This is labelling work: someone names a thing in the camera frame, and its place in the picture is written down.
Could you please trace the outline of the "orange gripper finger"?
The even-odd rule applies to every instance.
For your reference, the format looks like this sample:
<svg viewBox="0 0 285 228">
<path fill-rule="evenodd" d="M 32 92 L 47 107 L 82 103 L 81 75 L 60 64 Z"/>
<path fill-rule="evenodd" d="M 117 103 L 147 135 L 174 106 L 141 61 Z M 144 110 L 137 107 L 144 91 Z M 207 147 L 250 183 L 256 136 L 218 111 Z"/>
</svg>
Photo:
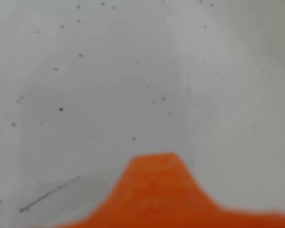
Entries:
<svg viewBox="0 0 285 228">
<path fill-rule="evenodd" d="M 106 200 L 67 228 L 285 228 L 285 215 L 224 209 L 174 153 L 134 157 Z"/>
</svg>

